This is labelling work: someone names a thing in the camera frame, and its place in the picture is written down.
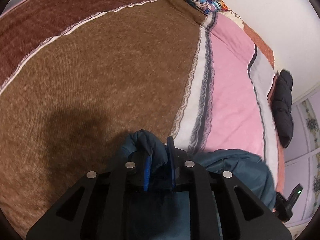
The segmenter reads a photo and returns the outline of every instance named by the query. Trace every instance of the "white stripe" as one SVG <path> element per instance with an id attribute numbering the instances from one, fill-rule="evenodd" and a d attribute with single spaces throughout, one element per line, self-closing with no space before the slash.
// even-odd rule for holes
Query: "white stripe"
<path id="1" fill-rule="evenodd" d="M 76 30 L 77 28 L 79 28 L 81 25 L 87 23 L 87 22 L 90 22 L 96 18 L 99 18 L 103 15 L 105 15 L 106 13 L 108 12 L 118 12 L 124 8 L 128 8 L 128 7 L 133 7 L 133 6 L 136 6 L 136 5 L 143 5 L 145 3 L 151 3 L 151 2 L 155 2 L 155 1 L 158 1 L 158 0 L 150 0 L 150 1 L 144 1 L 144 2 L 141 2 L 141 3 L 135 3 L 135 4 L 129 4 L 129 5 L 125 5 L 125 6 L 121 6 L 117 9 L 114 9 L 114 10 L 111 10 L 111 11 L 106 11 L 106 12 L 98 12 L 92 16 L 89 16 L 87 17 L 86 19 L 84 20 L 81 20 L 80 22 L 76 23 L 76 24 L 73 24 L 71 25 L 70 27 L 68 27 L 66 30 L 64 30 L 60 35 L 58 36 L 54 36 L 54 37 L 50 37 L 50 38 L 47 38 L 45 41 L 41 42 L 39 44 L 39 46 L 34 49 L 32 52 L 30 52 L 29 54 L 27 54 L 23 59 L 22 61 L 18 64 L 16 70 L 13 72 L 13 74 L 7 78 L 4 83 L 0 86 L 0 95 L 2 94 L 2 92 L 7 88 L 7 86 L 12 82 L 12 80 L 14 80 L 14 78 L 20 73 L 20 71 L 22 70 L 22 68 L 25 66 L 25 64 L 35 55 L 37 54 L 37 52 L 39 52 L 42 48 L 44 48 L 45 46 L 47 46 L 48 44 L 54 42 L 57 38 L 61 37 L 61 36 L 64 36 L 64 35 L 68 35 L 70 33 L 72 33 L 74 30 Z"/>
<path id="2" fill-rule="evenodd" d="M 202 25 L 200 26 L 200 48 L 199 53 L 195 55 L 197 57 L 197 64 L 196 70 L 194 73 L 194 77 L 191 83 L 190 95 L 188 98 L 187 106 L 183 113 L 183 118 L 180 122 L 180 129 L 179 132 L 174 139 L 174 146 L 176 148 L 187 150 L 192 130 L 195 126 L 198 109 L 199 109 L 199 98 L 200 98 L 200 91 L 202 86 L 202 80 L 204 77 L 204 67 L 205 67 L 205 54 L 206 54 L 206 28 L 210 24 L 212 20 L 212 14 L 208 15 Z"/>
<path id="3" fill-rule="evenodd" d="M 262 52 L 258 49 L 257 57 L 250 68 L 250 78 L 256 89 L 257 100 L 261 109 L 261 118 L 264 124 L 265 161 L 273 176 L 275 187 L 278 181 L 278 144 L 276 127 L 268 103 L 268 93 L 272 87 L 275 73 Z"/>

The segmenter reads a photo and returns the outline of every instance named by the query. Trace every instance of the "round metal bolt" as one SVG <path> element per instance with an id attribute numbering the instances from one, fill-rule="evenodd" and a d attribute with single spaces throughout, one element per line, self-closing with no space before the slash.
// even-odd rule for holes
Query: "round metal bolt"
<path id="1" fill-rule="evenodd" d="M 89 179 L 93 179 L 93 178 L 95 178 L 97 176 L 97 173 L 95 172 L 95 171 L 89 171 L 88 173 L 87 173 L 87 178 L 89 178 Z"/>
<path id="2" fill-rule="evenodd" d="M 230 179 L 232 177 L 232 172 L 231 171 L 224 171 L 222 173 L 223 177 Z"/>
<path id="3" fill-rule="evenodd" d="M 195 166 L 195 163 L 193 161 L 186 161 L 184 165 L 186 167 L 192 168 L 193 166 Z"/>
<path id="4" fill-rule="evenodd" d="M 125 167 L 128 168 L 128 169 L 132 169 L 136 166 L 136 164 L 134 162 L 127 162 L 125 164 Z"/>

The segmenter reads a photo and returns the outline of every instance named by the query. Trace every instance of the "white wall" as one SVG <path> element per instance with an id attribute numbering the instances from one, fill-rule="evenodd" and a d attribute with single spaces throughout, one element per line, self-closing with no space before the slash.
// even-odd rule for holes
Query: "white wall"
<path id="1" fill-rule="evenodd" d="M 223 0 L 293 76 L 293 100 L 320 84 L 320 19 L 308 0 Z"/>

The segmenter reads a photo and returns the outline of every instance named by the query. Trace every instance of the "black device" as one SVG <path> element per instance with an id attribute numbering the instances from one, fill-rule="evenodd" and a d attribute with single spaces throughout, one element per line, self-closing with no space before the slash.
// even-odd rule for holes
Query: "black device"
<path id="1" fill-rule="evenodd" d="M 277 197 L 274 214 L 230 171 L 206 171 L 175 148 L 172 137 L 166 149 L 172 179 L 169 194 L 189 192 L 191 240 L 221 239 L 217 213 L 223 240 L 292 239 L 280 219 L 292 215 L 295 193 L 287 202 Z M 144 184 L 148 156 L 139 156 L 111 172 L 88 172 L 38 220 L 26 240 L 130 240 L 131 195 L 149 194 Z"/>

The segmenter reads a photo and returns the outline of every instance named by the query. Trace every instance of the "triangular cutout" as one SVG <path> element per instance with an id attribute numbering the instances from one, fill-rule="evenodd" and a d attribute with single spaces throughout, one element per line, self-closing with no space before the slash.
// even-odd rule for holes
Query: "triangular cutout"
<path id="1" fill-rule="evenodd" d="M 57 211 L 57 216 L 72 221 L 75 218 L 80 201 L 84 193 L 84 187 L 79 188 Z"/>
<path id="2" fill-rule="evenodd" d="M 235 187 L 244 219 L 250 221 L 263 215 L 263 210 L 240 187 Z"/>

